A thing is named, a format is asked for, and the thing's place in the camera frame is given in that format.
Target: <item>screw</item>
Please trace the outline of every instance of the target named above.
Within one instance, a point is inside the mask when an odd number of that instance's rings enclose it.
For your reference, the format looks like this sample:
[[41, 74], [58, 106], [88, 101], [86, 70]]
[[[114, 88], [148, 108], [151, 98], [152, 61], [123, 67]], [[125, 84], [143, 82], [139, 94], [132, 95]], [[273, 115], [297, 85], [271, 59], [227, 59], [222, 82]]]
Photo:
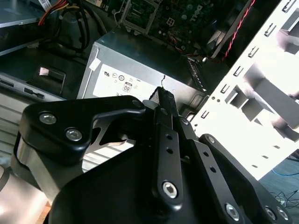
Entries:
[[208, 136], [208, 139], [211, 143], [215, 143], [215, 140], [211, 136]]
[[269, 209], [268, 207], [265, 207], [265, 210], [267, 212], [267, 214], [273, 219], [273, 220], [276, 220], [276, 216], [275, 214], [273, 213], [273, 211], [271, 209]]
[[238, 221], [240, 220], [239, 213], [238, 213], [238, 211], [234, 208], [234, 206], [232, 206], [232, 205], [229, 204], [229, 203], [226, 203], [226, 205], [225, 205], [225, 209], [226, 209], [226, 212], [228, 213], [228, 215], [229, 215], [233, 220], [235, 220], [236, 222], [238, 222]]
[[67, 130], [65, 135], [71, 141], [79, 141], [82, 138], [82, 133], [74, 128]]
[[181, 117], [181, 120], [185, 125], [189, 124], [189, 121], [186, 118]]
[[53, 125], [56, 123], [56, 117], [50, 113], [43, 113], [39, 116], [39, 120], [47, 125]]
[[176, 187], [170, 182], [163, 183], [163, 191], [170, 198], [176, 198], [178, 195], [178, 191]]
[[277, 207], [277, 211], [279, 212], [279, 214], [285, 219], [285, 220], [289, 220], [288, 215], [285, 213], [285, 211], [283, 211], [280, 207]]
[[137, 107], [142, 107], [141, 103], [138, 100], [133, 99], [133, 104]]

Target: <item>red wire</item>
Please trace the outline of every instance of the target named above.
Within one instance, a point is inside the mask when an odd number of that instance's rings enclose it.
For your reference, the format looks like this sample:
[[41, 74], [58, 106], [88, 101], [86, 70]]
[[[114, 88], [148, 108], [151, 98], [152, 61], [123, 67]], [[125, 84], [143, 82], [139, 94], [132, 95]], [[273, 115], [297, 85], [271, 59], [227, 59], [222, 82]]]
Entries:
[[228, 56], [228, 53], [229, 53], [229, 51], [231, 50], [231, 48], [232, 48], [232, 46], [233, 46], [234, 40], [235, 40], [235, 38], [236, 38], [236, 35], [237, 35], [239, 29], [241, 28], [244, 19], [245, 19], [246, 16], [248, 15], [249, 10], [250, 10], [251, 7], [254, 5], [255, 1], [256, 1], [256, 0], [252, 0], [250, 6], [246, 9], [245, 13], [243, 14], [243, 17], [242, 17], [242, 19], [240, 20], [240, 22], [239, 22], [239, 24], [238, 24], [238, 26], [237, 26], [237, 29], [235, 30], [235, 32], [234, 32], [234, 34], [233, 34], [233, 37], [232, 37], [231, 41], [229, 42], [228, 49], [227, 49], [227, 51], [225, 52], [225, 56], [222, 58], [221, 61], [223, 61], [223, 60]]
[[65, 0], [59, 0], [55, 5], [53, 5], [51, 8], [49, 8], [45, 14], [41, 17], [40, 21], [38, 22], [38, 25], [41, 26], [43, 25], [46, 17], [49, 15], [49, 13], [52, 11], [52, 10], [55, 10], [56, 8], [60, 8], [62, 7], [64, 4], [66, 3]]

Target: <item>white sticker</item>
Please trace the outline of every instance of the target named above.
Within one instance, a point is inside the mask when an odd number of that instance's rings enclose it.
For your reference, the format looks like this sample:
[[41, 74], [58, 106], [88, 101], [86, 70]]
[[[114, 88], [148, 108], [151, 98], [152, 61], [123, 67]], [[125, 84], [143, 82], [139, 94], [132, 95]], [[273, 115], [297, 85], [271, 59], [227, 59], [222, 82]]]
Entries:
[[39, 3], [42, 5], [43, 9], [45, 11], [47, 11], [48, 9], [50, 9], [52, 7], [51, 3], [49, 2], [49, 0], [38, 0]]
[[92, 70], [92, 71], [95, 71], [97, 69], [97, 67], [100, 65], [101, 61], [98, 59], [98, 58], [95, 58], [93, 60], [93, 62], [91, 62], [91, 64], [89, 65], [89, 68]]
[[97, 97], [131, 95], [140, 101], [149, 99], [156, 86], [103, 64], [93, 94]]

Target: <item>motherboard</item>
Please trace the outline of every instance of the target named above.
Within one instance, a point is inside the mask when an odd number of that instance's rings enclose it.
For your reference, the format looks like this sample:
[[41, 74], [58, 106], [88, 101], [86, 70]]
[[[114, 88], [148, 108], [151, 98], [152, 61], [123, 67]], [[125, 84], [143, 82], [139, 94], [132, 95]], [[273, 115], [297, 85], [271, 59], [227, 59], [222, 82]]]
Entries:
[[211, 0], [110, 0], [105, 9], [128, 32], [146, 35], [181, 54], [199, 48], [197, 38], [214, 18]]

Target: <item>black arm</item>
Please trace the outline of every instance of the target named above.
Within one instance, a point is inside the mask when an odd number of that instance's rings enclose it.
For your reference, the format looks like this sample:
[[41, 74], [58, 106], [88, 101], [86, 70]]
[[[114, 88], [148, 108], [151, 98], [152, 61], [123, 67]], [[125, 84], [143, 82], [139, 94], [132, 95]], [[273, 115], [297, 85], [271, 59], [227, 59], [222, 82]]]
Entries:
[[[49, 224], [292, 223], [216, 138], [198, 139], [170, 92], [157, 88], [151, 99], [154, 110], [131, 96], [25, 109], [15, 156], [54, 199]], [[97, 141], [93, 128], [100, 128]], [[80, 170], [93, 142], [100, 147], [127, 139], [134, 147]]]

